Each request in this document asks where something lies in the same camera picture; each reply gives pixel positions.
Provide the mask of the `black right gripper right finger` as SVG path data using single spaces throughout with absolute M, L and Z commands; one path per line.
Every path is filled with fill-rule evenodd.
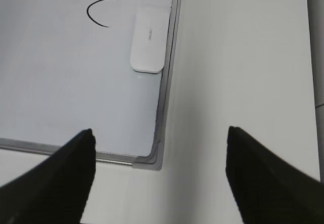
M 239 127 L 228 129 L 226 176 L 243 223 L 323 223 L 323 184 Z

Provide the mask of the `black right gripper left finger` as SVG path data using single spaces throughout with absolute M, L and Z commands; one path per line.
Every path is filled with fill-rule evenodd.
M 82 130 L 1 186 L 1 223 L 80 223 L 96 172 L 95 146 L 92 130 Z

